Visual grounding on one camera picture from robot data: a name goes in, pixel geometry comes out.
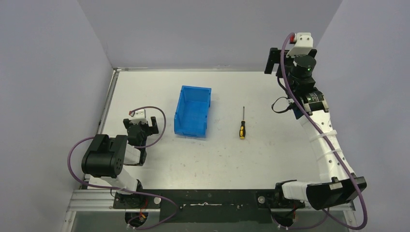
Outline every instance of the screwdriver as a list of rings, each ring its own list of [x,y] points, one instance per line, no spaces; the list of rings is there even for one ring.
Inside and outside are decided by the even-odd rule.
[[[244,107],[243,114],[242,114],[242,121],[241,121],[241,130],[239,131],[239,138],[245,139],[245,135],[246,135],[246,130],[245,130],[245,107]]]

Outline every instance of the black cable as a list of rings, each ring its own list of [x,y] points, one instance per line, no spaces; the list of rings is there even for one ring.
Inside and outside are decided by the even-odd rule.
[[[275,101],[275,102],[272,104],[272,106],[271,106],[273,112],[275,112],[275,113],[277,113],[277,114],[283,114],[283,113],[289,111],[290,109],[292,109],[292,107],[289,105],[288,108],[286,108],[286,109],[284,109],[284,110],[282,110],[282,111],[276,111],[276,110],[274,110],[273,107],[275,106],[276,102],[277,102],[279,99],[281,99],[281,98],[287,99],[287,97],[280,97],[280,98],[276,99],[276,101]]]
[[[284,218],[286,218],[287,216],[291,215],[294,211],[296,211],[297,209],[299,209],[299,207],[294,208],[292,211],[288,212],[285,216],[283,216]]]
[[[286,87],[280,82],[280,78],[277,77],[278,80],[278,84],[279,86],[283,89],[283,91],[285,91],[286,95],[288,95],[288,91],[286,90]]]

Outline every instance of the cable tie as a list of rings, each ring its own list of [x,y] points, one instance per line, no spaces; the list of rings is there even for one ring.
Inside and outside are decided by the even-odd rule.
[[[315,140],[320,139],[320,138],[325,137],[325,136],[329,136],[329,135],[337,135],[337,131],[336,131],[336,130],[331,130],[331,131],[329,131],[329,132],[326,132],[326,133],[323,133],[323,134],[318,134],[318,135],[316,135],[316,136],[313,136],[313,137],[310,139],[310,142],[315,141]]]
[[[324,153],[323,155],[325,156],[325,155],[333,154],[334,152],[337,152],[337,153],[342,152],[342,149],[338,148],[335,150],[331,150],[329,152]]]

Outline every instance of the screw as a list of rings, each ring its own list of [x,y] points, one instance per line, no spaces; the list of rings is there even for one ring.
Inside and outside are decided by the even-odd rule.
[[[161,203],[161,198],[159,198],[159,197],[154,198],[154,203],[155,204]]]
[[[265,197],[264,196],[258,197],[258,202],[261,204],[265,203]]]

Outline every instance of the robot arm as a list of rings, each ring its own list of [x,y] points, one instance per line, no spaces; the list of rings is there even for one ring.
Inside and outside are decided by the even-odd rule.
[[[327,102],[323,94],[314,86],[315,80],[312,78],[312,72],[316,65],[314,57],[317,51],[312,49],[313,39],[310,33],[298,33],[290,39],[290,43],[295,45],[291,50],[285,52],[284,64],[288,83],[294,96],[315,124],[320,127],[323,134],[315,129],[295,106],[292,99],[288,99],[288,102],[309,138],[318,163],[321,183],[291,180],[277,183],[276,187],[281,189],[283,200],[308,201],[317,210],[348,203],[357,197],[357,192],[333,152],[336,151],[340,155],[361,191],[366,188],[366,181],[364,177],[356,177],[353,169],[347,163],[337,141],[336,130],[333,129],[330,121]],[[279,63],[279,60],[280,50],[271,48],[265,74],[271,74],[273,65]],[[280,65],[276,75],[278,78],[283,78]],[[329,138],[335,150],[329,147],[323,139],[324,136]]]
[[[123,165],[144,164],[146,150],[141,147],[146,145],[148,136],[158,134],[158,126],[155,117],[151,117],[152,126],[148,125],[145,110],[133,112],[130,116],[131,119],[123,120],[128,135],[109,138],[106,134],[97,134],[83,156],[81,167],[85,174],[99,177],[113,187],[136,190],[140,182],[123,170]]]
[[[337,141],[337,132],[333,129],[330,114],[323,110],[315,111],[310,116],[323,133],[330,139],[336,151],[343,159],[350,173],[355,177],[361,191],[367,184],[364,177],[356,177],[353,169],[346,161]],[[305,116],[298,119],[309,137],[319,167],[321,183],[300,181],[286,182],[281,185],[283,197],[289,200],[309,202],[314,209],[326,209],[331,206],[348,203],[357,197],[357,193],[344,169],[333,155],[333,151],[325,142],[322,135],[312,126]]]

